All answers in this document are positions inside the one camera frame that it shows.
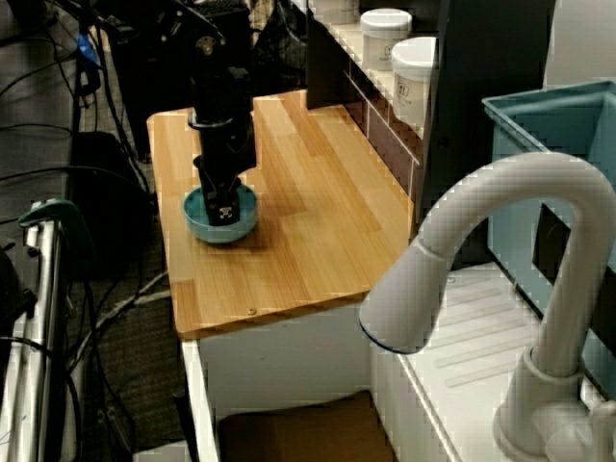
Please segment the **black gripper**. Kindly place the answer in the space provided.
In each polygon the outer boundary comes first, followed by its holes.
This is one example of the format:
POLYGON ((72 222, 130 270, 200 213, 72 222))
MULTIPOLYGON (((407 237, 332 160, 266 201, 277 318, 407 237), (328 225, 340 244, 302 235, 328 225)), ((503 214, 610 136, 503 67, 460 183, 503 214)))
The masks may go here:
POLYGON ((206 169, 251 169, 256 167, 256 146, 251 114, 227 120, 201 121, 196 111, 189 126, 198 132, 201 154, 193 161, 198 168, 205 208, 212 226, 226 226, 240 220, 240 199, 235 190, 242 181, 237 175, 206 169))

